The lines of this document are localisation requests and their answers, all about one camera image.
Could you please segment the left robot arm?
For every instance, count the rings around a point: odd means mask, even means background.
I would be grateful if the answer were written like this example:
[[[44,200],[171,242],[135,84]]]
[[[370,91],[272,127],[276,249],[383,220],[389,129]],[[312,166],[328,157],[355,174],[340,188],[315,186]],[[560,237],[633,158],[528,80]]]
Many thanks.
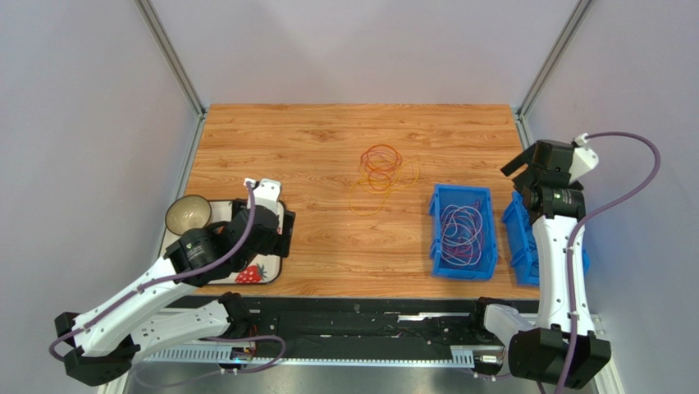
[[[235,199],[228,221],[186,231],[141,277],[104,304],[82,314],[64,312],[54,320],[57,338],[71,349],[61,357],[66,375],[91,387],[119,378],[148,356],[209,337],[239,339],[252,317],[242,295],[226,292],[186,313],[157,319],[170,303],[210,282],[242,273],[257,257],[284,259],[296,214]]]

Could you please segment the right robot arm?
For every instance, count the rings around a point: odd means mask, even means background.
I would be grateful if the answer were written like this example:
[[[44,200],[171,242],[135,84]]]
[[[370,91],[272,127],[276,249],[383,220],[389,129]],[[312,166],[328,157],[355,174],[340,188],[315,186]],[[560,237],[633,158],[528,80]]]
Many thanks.
[[[537,246],[540,299],[535,323],[504,300],[481,297],[470,317],[477,341],[500,341],[515,378],[579,390],[610,361],[607,340],[595,333],[583,267],[586,217],[579,178],[599,158],[581,135],[571,142],[538,140],[506,163],[522,196]]]

